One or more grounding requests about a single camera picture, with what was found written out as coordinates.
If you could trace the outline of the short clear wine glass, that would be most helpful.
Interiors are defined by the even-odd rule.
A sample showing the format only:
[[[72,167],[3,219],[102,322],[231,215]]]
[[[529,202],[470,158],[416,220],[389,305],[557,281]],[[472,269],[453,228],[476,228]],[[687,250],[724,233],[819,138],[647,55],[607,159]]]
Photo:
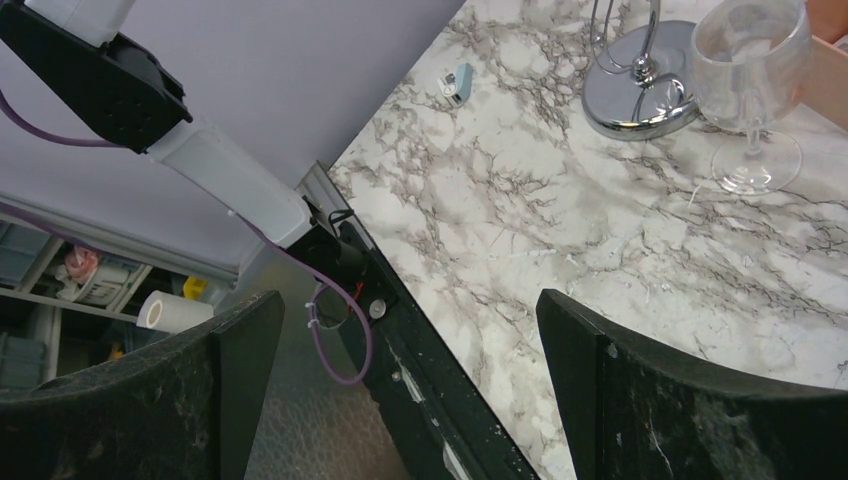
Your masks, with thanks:
[[[733,135],[711,161],[722,189],[762,195],[798,175],[799,143],[772,126],[801,102],[812,49],[802,1],[723,1],[696,25],[691,76],[698,107]]]

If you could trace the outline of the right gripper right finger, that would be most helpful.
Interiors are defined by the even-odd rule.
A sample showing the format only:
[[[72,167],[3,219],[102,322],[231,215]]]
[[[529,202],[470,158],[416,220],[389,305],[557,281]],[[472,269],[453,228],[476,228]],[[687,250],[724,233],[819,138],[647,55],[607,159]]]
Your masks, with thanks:
[[[843,479],[847,394],[727,368],[562,292],[536,304],[580,479]]]

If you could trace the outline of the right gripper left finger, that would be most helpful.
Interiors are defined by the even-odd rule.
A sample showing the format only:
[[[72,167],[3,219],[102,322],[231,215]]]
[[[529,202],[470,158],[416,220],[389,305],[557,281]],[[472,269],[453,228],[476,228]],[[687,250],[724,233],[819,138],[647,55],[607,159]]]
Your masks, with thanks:
[[[1,396],[5,479],[240,479],[285,305],[257,294],[116,360]]]

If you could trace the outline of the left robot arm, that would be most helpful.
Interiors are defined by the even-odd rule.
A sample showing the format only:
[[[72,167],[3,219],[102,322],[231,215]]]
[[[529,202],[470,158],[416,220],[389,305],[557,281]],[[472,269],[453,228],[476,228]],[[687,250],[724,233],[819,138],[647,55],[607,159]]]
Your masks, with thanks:
[[[122,33],[131,9],[129,1],[5,1],[1,39],[93,131],[92,146],[169,167],[325,283],[362,280],[366,254],[336,231],[333,216],[192,116],[181,83]]]

